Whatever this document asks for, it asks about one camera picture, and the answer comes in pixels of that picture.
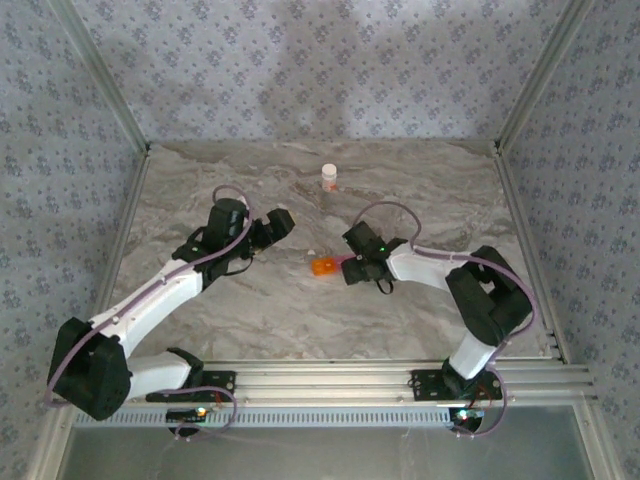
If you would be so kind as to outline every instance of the marble surface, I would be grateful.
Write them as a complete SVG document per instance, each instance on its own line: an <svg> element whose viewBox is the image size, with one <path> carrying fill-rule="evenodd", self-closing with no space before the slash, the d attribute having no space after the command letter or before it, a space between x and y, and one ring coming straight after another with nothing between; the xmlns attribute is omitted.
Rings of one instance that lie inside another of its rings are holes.
<svg viewBox="0 0 640 480"><path fill-rule="evenodd" d="M206 360L447 357L465 332L448 293L404 282L385 296L371 283L347 287L341 275L314 277L310 261L349 253L341 235L356 213L386 199L405 203L422 219L418 244L457 251L493 245L526 279L488 152L415 140L154 145L113 303L155 274L206 222L217 185L243 188L259 216L276 206L289 209L296 227L246 273L216 281L176 310L135 355L178 346ZM338 166L337 192L320 187L326 162ZM393 207L372 210L367 221L387 239L408 238L415 228ZM541 325L504 351L548 354Z"/></svg>

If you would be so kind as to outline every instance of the wall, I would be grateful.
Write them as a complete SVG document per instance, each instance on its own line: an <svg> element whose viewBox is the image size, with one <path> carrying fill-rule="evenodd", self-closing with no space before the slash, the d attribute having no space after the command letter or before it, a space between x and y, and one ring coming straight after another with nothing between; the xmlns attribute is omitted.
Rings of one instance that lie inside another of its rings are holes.
<svg viewBox="0 0 640 480"><path fill-rule="evenodd" d="M640 5L597 0L508 155L576 362L640 478Z"/></svg>
<svg viewBox="0 0 640 480"><path fill-rule="evenodd" d="M565 0L76 0L145 136L495 138Z"/></svg>
<svg viewBox="0 0 640 480"><path fill-rule="evenodd" d="M48 4L0 2L0 478L21 478L60 324L86 317L136 155Z"/></svg>

